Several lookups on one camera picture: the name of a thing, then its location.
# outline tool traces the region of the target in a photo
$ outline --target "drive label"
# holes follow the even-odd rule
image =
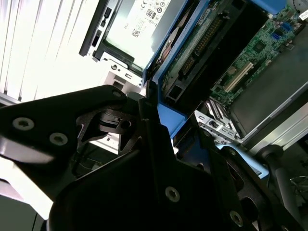
[[[135,0],[124,29],[134,38],[150,38],[171,0]]]

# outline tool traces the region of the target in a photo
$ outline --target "barcode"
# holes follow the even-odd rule
[[[131,33],[131,35],[135,36],[136,38],[138,38],[139,34],[140,34],[140,31],[138,31],[136,29],[134,29],[133,32]]]

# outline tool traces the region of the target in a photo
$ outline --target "green circuit board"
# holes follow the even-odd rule
[[[297,12],[286,6],[263,25],[224,76],[212,88],[211,97],[230,105],[284,50],[291,50],[292,40],[303,27]]]

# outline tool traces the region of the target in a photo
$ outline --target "chip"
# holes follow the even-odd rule
[[[263,42],[258,41],[256,45],[253,47],[253,49],[255,52],[260,53],[261,51],[263,51],[265,47],[266,45]]]

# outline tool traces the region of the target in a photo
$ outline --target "pcie slot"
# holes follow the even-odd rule
[[[254,67],[252,62],[247,62],[244,67],[233,77],[233,79],[225,86],[225,92],[230,92],[236,84],[238,84],[241,79],[248,73],[250,69]]]

